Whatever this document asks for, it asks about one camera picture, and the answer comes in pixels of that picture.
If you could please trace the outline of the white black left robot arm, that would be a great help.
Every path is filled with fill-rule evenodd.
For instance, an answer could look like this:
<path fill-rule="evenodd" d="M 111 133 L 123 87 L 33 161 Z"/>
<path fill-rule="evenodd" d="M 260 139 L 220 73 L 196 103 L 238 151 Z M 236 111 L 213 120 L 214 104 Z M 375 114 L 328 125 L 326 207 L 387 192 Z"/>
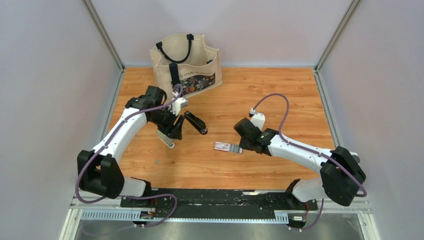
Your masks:
<path fill-rule="evenodd" d="M 80 195 L 83 190 L 99 195 L 98 201 L 124 197 L 134 200 L 142 208 L 152 203 L 154 196 L 149 182 L 123 176 L 119 163 L 136 133 L 149 122 L 157 126 L 158 137 L 170 149 L 175 146 L 174 140 L 182 139 L 185 117 L 179 112 L 188 105 L 182 93 L 182 85 L 176 84 L 172 100 L 165 103 L 166 92 L 157 86 L 148 86 L 144 95 L 127 102 L 120 120 L 101 142 L 78 154 L 75 196 L 80 202 L 95 203 L 83 199 Z"/>

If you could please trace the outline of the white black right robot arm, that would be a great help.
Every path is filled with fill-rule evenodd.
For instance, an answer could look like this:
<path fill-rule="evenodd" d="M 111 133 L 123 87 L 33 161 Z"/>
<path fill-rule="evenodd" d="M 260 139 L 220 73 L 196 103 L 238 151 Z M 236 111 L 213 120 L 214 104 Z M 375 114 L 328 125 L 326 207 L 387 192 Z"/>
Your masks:
<path fill-rule="evenodd" d="M 319 174 L 317 178 L 295 180 L 289 185 L 285 203 L 293 210 L 309 200 L 324 198 L 348 207 L 366 180 L 358 154 L 342 146 L 333 150 L 311 146 L 271 128 L 261 130 L 247 118 L 237 122 L 234 130 L 240 136 L 242 149 L 287 159 Z"/>

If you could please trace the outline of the red white staple box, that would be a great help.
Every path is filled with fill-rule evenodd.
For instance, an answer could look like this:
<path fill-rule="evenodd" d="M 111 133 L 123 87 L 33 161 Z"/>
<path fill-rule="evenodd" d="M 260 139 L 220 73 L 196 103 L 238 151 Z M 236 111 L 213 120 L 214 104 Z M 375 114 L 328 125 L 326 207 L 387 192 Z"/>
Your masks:
<path fill-rule="evenodd" d="M 239 145 L 219 141 L 215 142 L 214 150 L 238 154 L 243 153 L 243 149 Z"/>

